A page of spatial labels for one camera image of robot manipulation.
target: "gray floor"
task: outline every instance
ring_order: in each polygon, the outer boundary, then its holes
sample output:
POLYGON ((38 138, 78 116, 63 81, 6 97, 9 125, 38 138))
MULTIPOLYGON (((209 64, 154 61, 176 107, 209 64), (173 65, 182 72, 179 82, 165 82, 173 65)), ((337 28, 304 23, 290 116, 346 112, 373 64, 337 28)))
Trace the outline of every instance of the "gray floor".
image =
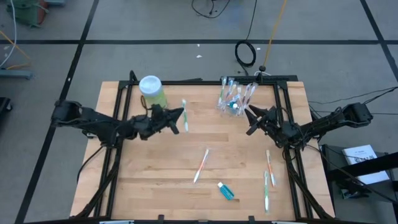
MULTIPOLYGON (((197 0, 208 12, 210 3, 197 0)), ((216 8, 225 0, 216 2, 216 8)), ((79 40, 93 0, 69 0, 52 7, 40 29, 18 25, 21 40, 79 40)), ((398 39, 396 0, 369 0, 369 7, 386 40, 398 39)), ((243 39, 247 35, 254 0, 232 0, 217 19, 198 17, 187 0, 100 0, 88 40, 243 39)), ((257 5, 251 39, 268 39, 282 1, 262 0, 257 5)), ((0 29, 13 37, 12 20, 0 0, 0 29)), ((289 0, 276 39, 377 40, 359 0, 289 0)), ((0 57, 8 50, 0 45, 0 57)), ((254 45, 261 64, 266 45, 254 45)), ((0 96, 12 98, 14 110, 2 124, 0 135, 0 222, 13 223, 50 123, 53 104, 60 95, 77 45, 21 45, 32 57, 35 78, 0 79, 0 96)), ((398 45, 389 45, 398 58, 398 45)), ((249 52, 241 51, 243 58, 249 52)), ((24 58, 17 52, 8 65, 24 58)), ((157 75, 163 80, 202 77, 217 80, 237 75, 241 67, 234 44, 85 45, 68 92, 69 100, 95 107, 100 84, 127 79, 133 69, 138 78, 157 75)), ((368 91, 397 86, 380 45, 280 45, 272 46, 267 71, 273 75, 297 75, 312 101, 330 101, 368 91)), ((313 105, 332 111, 349 102, 313 105)), ((337 146, 371 144, 381 152, 396 152, 398 91, 369 104, 376 113, 372 124, 361 129, 332 131, 323 143, 337 146)), ((26 222, 67 218, 75 193, 75 178, 83 159, 86 139, 79 131, 57 129, 26 222)), ((343 220, 379 222, 378 210, 366 200, 336 199, 336 215, 343 220), (360 209, 367 209, 366 215, 360 209)))

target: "wooden tabletop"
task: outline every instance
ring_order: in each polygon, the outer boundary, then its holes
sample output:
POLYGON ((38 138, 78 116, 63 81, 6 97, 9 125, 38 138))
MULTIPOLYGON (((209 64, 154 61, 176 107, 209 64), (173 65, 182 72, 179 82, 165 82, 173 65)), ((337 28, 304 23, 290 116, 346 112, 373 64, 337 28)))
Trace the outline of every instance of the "wooden tabletop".
MULTIPOLYGON (((310 122, 303 83, 288 82, 288 86, 295 122, 310 122)), ((97 111, 112 116, 117 87, 117 82, 103 82, 97 111)), ((164 86, 164 91, 169 108, 181 107, 182 98, 186 99, 189 133, 185 132, 180 118, 178 135, 165 129, 148 141, 124 141, 113 219, 155 220, 163 214, 166 220, 247 220, 250 215, 256 220, 295 220, 282 149, 261 130, 247 136, 249 125, 245 116, 230 117, 215 109, 220 86, 164 86), (206 149, 210 150, 208 160, 198 182, 193 184, 206 149), (264 211, 266 149, 271 152, 277 182, 276 187, 269 189, 268 214, 264 211), (234 192, 232 201, 220 192, 217 187, 220 181, 234 192)), ((138 86, 134 86, 129 117, 145 113, 140 96, 138 86)), ((274 106, 272 87, 260 86, 251 104, 260 108, 274 106)), ((316 141, 309 144, 317 147, 316 141)), ((85 160, 99 145, 96 139, 88 140, 85 160)), ((103 151, 83 169, 71 215, 80 212, 98 189, 104 155, 103 151)), ((302 152, 302 160, 309 191, 334 216, 319 152, 308 147, 302 152)), ((297 189, 301 215, 305 217, 302 194, 297 189)))

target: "white cable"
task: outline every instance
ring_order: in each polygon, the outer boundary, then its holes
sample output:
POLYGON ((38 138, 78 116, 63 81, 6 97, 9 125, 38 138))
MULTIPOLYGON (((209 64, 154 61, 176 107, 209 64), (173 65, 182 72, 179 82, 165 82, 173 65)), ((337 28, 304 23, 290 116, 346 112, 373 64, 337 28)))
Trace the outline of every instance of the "white cable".
POLYGON ((256 71, 256 72, 254 73, 254 76, 258 75, 259 73, 261 73, 261 74, 266 74, 266 75, 268 75, 268 76, 272 76, 272 75, 271 75, 271 74, 269 74, 269 73, 266 73, 266 72, 260 72, 260 71, 256 71))
POLYGON ((15 8, 14 8, 14 3, 12 0, 10 0, 11 2, 11 7, 12 7, 12 15, 14 18, 14 33, 15 33, 15 38, 14 38, 14 45, 12 46, 12 49, 10 51, 10 53, 8 54, 8 56, 6 57, 6 59, 4 59, 4 61, 2 62, 2 64, 0 65, 0 68, 7 62, 7 60, 10 58, 12 52, 14 51, 15 45, 17 45, 17 22, 15 19, 15 8))

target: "wire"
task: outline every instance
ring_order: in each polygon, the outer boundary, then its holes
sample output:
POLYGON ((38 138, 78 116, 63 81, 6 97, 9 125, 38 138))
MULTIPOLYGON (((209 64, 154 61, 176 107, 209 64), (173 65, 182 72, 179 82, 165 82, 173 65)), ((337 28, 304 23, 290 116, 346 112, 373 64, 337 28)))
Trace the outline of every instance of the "wire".
POLYGON ((12 7, 12 18, 14 19, 14 34, 15 34, 15 39, 14 39, 14 44, 12 45, 12 49, 10 51, 10 53, 8 54, 8 56, 6 57, 6 59, 4 59, 4 61, 0 64, 0 68, 8 61, 8 59, 10 58, 10 56, 12 55, 15 46, 17 44, 17 22, 16 22, 16 15, 15 15, 15 7, 14 7, 14 2, 13 0, 10 0, 11 2, 11 7, 12 7))
POLYGON ((309 105, 309 107, 311 108, 311 110, 312 110, 316 115, 318 115, 319 118, 322 117, 320 114, 318 114, 318 112, 317 112, 311 105, 309 105))
POLYGON ((97 149, 97 151, 95 151, 95 152, 83 163, 83 165, 81 165, 79 171, 77 172, 76 182, 79 182, 79 176, 80 176, 80 173, 81 173, 81 171, 83 170, 83 168, 87 165, 87 163, 88 163, 90 160, 92 160, 92 158, 95 157, 95 155, 97 155, 97 154, 100 152, 100 150, 101 150, 102 148, 104 148, 104 146, 101 146, 99 149, 97 149))
POLYGON ((30 60, 30 57, 29 57, 22 49, 20 49, 20 48, 18 47, 18 45, 16 45, 12 40, 10 40, 10 38, 9 38, 5 33, 3 33, 1 30, 0 30, 0 34, 1 34, 6 40, 8 40, 8 42, 10 42, 10 44, 15 45, 16 49, 19 50, 19 52, 20 52, 22 55, 24 55, 25 58, 27 58, 28 60, 30 60))
POLYGON ((253 9, 253 14, 252 14, 252 16, 251 16, 251 22, 250 22, 250 28, 249 28, 248 35, 246 36, 246 38, 245 38, 244 40, 238 41, 238 43, 236 43, 236 45, 235 45, 235 57, 236 57, 236 60, 238 61, 238 63, 239 63, 240 66, 242 67, 242 69, 244 70, 244 73, 245 73, 246 76, 249 76, 249 73, 248 73, 248 71, 245 69, 245 67, 247 67, 247 68, 252 67, 252 66, 254 65, 254 63, 256 62, 256 57, 257 57, 257 55, 256 55, 256 50, 254 49, 253 45, 251 45, 251 44, 248 42, 248 39, 249 39, 249 36, 250 36, 250 32, 251 32, 251 27, 252 27, 252 25, 253 25, 254 15, 256 14, 256 8, 257 8, 257 0, 256 0, 256 2, 254 3, 254 9, 253 9), (251 51, 251 53, 252 53, 252 55, 253 55, 253 59, 252 59, 252 61, 251 61, 250 63, 245 63, 245 62, 243 62, 243 61, 239 58, 239 55, 238 55, 238 47, 239 47, 241 44, 246 44, 246 45, 249 47, 249 49, 250 49, 250 51, 251 51))
POLYGON ((274 35, 275 35, 275 33, 276 33, 276 30, 277 30, 277 28, 278 28, 280 19, 282 18, 282 15, 283 15, 283 13, 284 13, 285 6, 286 6, 286 2, 287 2, 287 0, 284 1, 283 5, 282 5, 282 9, 280 9, 280 12, 279 12, 278 20, 276 20, 276 23, 275 23, 274 28, 273 28, 273 30, 272 30, 271 38, 269 39, 269 42, 268 42, 268 47, 267 47, 267 52, 266 52, 266 58, 264 59, 264 63, 262 64, 263 66, 266 66, 266 64, 267 64, 269 52, 271 51, 271 43, 272 43, 272 40, 273 40, 274 35))
POLYGON ((345 157, 350 157, 350 158, 356 158, 356 159, 361 159, 361 160, 363 160, 363 158, 360 158, 360 157, 344 155, 343 153, 338 152, 338 151, 336 151, 336 150, 330 148, 330 147, 329 147, 328 145, 326 145, 326 144, 325 144, 324 146, 325 146, 326 148, 328 148, 330 151, 332 151, 332 152, 334 152, 334 153, 336 153, 336 154, 339 154, 339 155, 342 155, 342 156, 345 156, 345 157))
MULTIPOLYGON (((290 153, 289 149, 284 149, 282 151, 282 158, 284 159, 284 161, 288 161, 288 160, 286 160, 286 153, 290 153)), ((296 155, 297 155, 297 153, 295 153, 294 157, 291 158, 288 162, 292 162, 294 159, 296 159, 296 155)))
POLYGON ((345 170, 339 168, 336 164, 330 162, 330 161, 326 158, 326 156, 323 155, 323 153, 322 153, 319 149, 317 149, 317 148, 315 148, 315 147, 313 147, 313 146, 311 146, 311 145, 308 145, 308 144, 307 144, 307 146, 310 146, 310 147, 312 147, 313 149, 317 150, 317 151, 321 154, 322 158, 324 158, 325 161, 327 161, 329 164, 331 164, 332 166, 334 166, 336 169, 340 170, 342 173, 344 173, 345 175, 347 175, 353 182, 359 182, 360 184, 362 184, 362 186, 363 186, 364 188, 368 189, 369 191, 371 191, 371 192, 373 192, 373 193, 379 195, 380 197, 382 197, 382 198, 384 198, 384 199, 390 201, 390 202, 393 203, 394 205, 398 205, 398 202, 397 202, 396 200, 391 199, 390 197, 388 197, 388 196, 386 196, 386 195, 384 195, 384 194, 378 192, 377 190, 374 190, 374 189, 373 189, 372 187, 370 187, 368 184, 365 184, 364 182, 358 180, 356 177, 354 177, 353 175, 351 175, 351 174, 348 173, 347 171, 345 171, 345 170))
MULTIPOLYGON (((210 11, 211 13, 210 13, 210 15, 211 15, 212 12, 213 12, 214 1, 215 1, 215 0, 211 0, 211 2, 213 3, 213 7, 211 8, 211 11, 210 11)), ((206 15, 204 15, 204 14, 198 12, 198 11, 195 9, 195 7, 193 7, 193 3, 195 2, 195 0, 192 0, 191 7, 192 7, 192 9, 193 9, 199 16, 203 16, 203 17, 208 18, 208 19, 216 19, 217 17, 219 17, 219 16, 224 12, 224 10, 226 9, 226 7, 228 6, 228 4, 229 4, 230 1, 231 1, 231 0, 228 0, 228 2, 225 4, 223 10, 221 10, 221 12, 220 12, 217 16, 206 16, 206 15)))
POLYGON ((372 94, 372 93, 381 92, 381 91, 386 91, 386 90, 391 90, 391 89, 395 90, 396 88, 398 88, 398 86, 386 88, 386 89, 383 89, 383 90, 376 90, 376 91, 372 91, 372 92, 369 92, 369 93, 364 93, 364 94, 361 94, 361 95, 358 95, 358 96, 352 96, 352 97, 349 97, 349 98, 343 98, 343 99, 333 100, 333 101, 329 101, 329 102, 316 102, 316 101, 309 101, 309 102, 310 103, 317 103, 317 104, 320 104, 320 105, 325 105, 325 104, 329 104, 329 103, 336 103, 336 102, 343 101, 343 100, 350 100, 350 99, 353 99, 353 98, 366 96, 366 95, 369 95, 369 94, 372 94))
POLYGON ((394 88, 392 88, 392 89, 390 89, 389 91, 387 91, 387 92, 385 92, 385 93, 382 93, 382 94, 380 94, 380 95, 378 95, 378 96, 375 96, 374 98, 371 98, 370 100, 366 100, 366 101, 364 102, 364 104, 368 104, 368 103, 372 102, 373 100, 375 100, 375 99, 377 99, 377 98, 379 98, 379 97, 381 97, 381 96, 383 96, 383 95, 385 95, 385 94, 387 94, 387 93, 390 93, 390 92, 396 90, 397 88, 398 88, 398 86, 397 86, 397 87, 394 87, 394 88))

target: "white lid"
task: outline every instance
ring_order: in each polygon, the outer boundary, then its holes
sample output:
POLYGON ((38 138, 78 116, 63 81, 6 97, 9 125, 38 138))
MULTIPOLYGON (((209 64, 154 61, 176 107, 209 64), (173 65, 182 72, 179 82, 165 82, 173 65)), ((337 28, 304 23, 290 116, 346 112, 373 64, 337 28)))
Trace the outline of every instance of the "white lid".
POLYGON ((154 75, 148 75, 139 82, 139 89, 144 96, 157 96, 162 90, 162 82, 154 75))

